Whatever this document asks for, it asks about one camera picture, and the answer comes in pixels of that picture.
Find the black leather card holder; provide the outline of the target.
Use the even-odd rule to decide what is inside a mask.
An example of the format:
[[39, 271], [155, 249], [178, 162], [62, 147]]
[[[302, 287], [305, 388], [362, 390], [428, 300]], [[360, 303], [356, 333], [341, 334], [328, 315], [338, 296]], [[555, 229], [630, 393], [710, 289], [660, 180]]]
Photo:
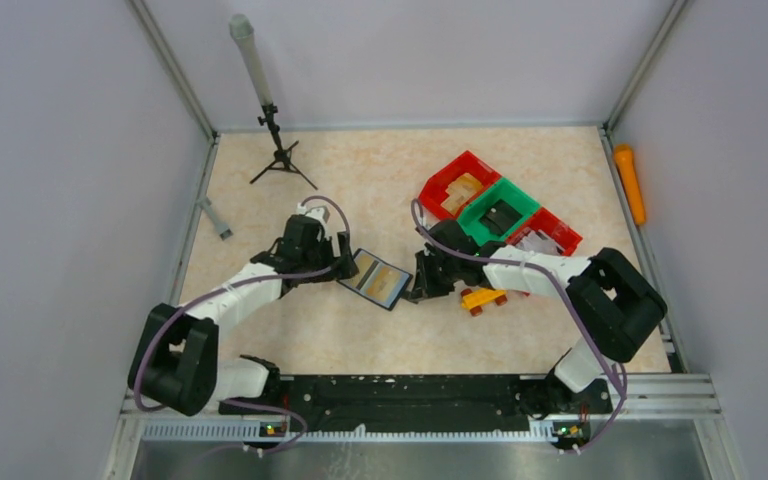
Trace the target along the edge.
[[362, 248], [356, 250], [353, 260], [358, 273], [337, 283], [376, 306], [392, 311], [413, 275]]

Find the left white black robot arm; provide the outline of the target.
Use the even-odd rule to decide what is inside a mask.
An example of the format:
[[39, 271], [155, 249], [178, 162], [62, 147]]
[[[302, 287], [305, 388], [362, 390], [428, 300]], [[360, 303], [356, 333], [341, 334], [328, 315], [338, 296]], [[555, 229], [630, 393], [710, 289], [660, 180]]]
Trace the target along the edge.
[[243, 399], [262, 414], [277, 407], [274, 366], [245, 356], [221, 363], [219, 346], [252, 314], [298, 286], [357, 274], [350, 230], [328, 233], [326, 216], [324, 208], [290, 216], [282, 236], [226, 282], [184, 305], [160, 303], [150, 310], [127, 380], [139, 410], [193, 416], [226, 399]]

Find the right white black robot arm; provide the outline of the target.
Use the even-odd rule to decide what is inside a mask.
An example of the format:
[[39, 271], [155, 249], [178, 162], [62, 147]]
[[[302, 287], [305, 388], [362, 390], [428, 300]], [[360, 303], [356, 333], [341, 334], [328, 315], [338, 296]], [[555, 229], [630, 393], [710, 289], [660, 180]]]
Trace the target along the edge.
[[498, 241], [478, 245], [455, 220], [426, 227], [417, 213], [413, 221], [426, 243], [415, 255], [410, 301], [447, 296], [462, 283], [557, 298], [570, 314], [581, 337], [526, 394], [522, 406], [527, 415], [544, 418], [574, 411], [601, 375], [617, 391], [625, 390], [625, 364], [657, 329], [668, 307], [622, 252], [604, 247], [592, 256], [558, 256]]

